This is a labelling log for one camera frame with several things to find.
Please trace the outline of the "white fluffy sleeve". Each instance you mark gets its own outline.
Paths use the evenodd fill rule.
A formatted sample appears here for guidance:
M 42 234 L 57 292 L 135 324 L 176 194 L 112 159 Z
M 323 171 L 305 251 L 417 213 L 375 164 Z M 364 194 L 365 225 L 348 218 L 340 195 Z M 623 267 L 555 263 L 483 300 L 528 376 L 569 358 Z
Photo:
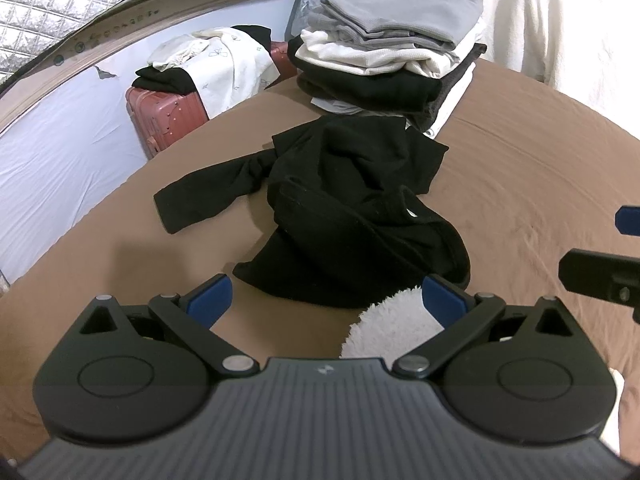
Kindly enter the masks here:
M 423 305 L 422 289 L 398 292 L 363 311 L 342 344 L 342 359 L 381 358 L 388 368 L 444 328 Z

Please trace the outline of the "black garment on suitcase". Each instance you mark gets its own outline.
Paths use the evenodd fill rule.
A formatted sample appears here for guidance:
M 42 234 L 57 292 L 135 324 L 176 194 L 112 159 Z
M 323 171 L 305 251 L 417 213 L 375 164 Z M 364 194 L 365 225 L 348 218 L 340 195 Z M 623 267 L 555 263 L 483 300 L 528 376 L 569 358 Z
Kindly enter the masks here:
M 245 32 L 250 38 L 258 42 L 263 48 L 271 50 L 271 29 L 262 25 L 234 25 L 232 29 Z M 179 96 L 187 96 L 195 92 L 196 87 L 191 76 L 180 67 L 171 67 L 167 70 L 157 70 L 151 66 L 140 68 L 136 71 L 137 78 L 132 82 L 134 88 L 175 93 Z

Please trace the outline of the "stack of folded clothes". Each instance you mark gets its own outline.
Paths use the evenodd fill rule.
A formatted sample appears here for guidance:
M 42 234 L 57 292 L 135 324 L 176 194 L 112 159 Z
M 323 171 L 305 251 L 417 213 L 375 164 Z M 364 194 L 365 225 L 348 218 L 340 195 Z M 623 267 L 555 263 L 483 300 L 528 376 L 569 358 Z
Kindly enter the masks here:
M 321 0 L 288 43 L 316 107 L 401 116 L 431 139 L 486 47 L 483 0 Z

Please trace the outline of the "white patterned shirt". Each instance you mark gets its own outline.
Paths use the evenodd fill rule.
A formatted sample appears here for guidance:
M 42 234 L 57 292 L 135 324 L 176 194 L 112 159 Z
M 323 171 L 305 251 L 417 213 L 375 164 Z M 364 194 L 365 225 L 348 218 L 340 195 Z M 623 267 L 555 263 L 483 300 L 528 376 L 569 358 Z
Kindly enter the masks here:
M 172 38 L 151 53 L 148 64 L 161 72 L 184 70 L 208 118 L 256 96 L 280 77 L 269 50 L 246 32 L 231 27 Z

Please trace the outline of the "black sweater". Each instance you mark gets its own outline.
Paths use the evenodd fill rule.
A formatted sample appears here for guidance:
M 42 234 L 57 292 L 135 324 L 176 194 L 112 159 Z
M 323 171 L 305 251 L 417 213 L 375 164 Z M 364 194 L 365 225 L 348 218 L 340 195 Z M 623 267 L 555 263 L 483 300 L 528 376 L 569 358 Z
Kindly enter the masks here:
M 446 151 L 398 117 L 326 115 L 187 174 L 154 202 L 174 234 L 264 191 L 276 229 L 234 276 L 271 296 L 362 309 L 430 275 L 468 286 L 460 234 L 422 202 Z

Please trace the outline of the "red suitcase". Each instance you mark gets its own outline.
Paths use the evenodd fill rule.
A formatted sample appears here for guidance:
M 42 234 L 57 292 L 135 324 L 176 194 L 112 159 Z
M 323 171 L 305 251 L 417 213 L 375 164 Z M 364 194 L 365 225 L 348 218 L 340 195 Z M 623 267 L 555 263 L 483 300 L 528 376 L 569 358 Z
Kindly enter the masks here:
M 280 72 L 279 79 L 273 84 L 296 75 L 295 67 L 288 60 L 286 42 L 273 41 L 270 55 Z M 197 91 L 179 96 L 131 86 L 126 91 L 126 107 L 149 157 L 167 150 L 212 119 L 207 117 Z

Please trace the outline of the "white hanging blanket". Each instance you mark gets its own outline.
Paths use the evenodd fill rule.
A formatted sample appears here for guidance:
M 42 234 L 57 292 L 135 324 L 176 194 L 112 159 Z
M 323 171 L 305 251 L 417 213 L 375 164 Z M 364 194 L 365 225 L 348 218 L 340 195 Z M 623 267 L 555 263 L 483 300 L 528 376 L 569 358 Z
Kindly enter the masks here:
M 639 0 L 483 0 L 487 58 L 603 115 L 639 99 Z

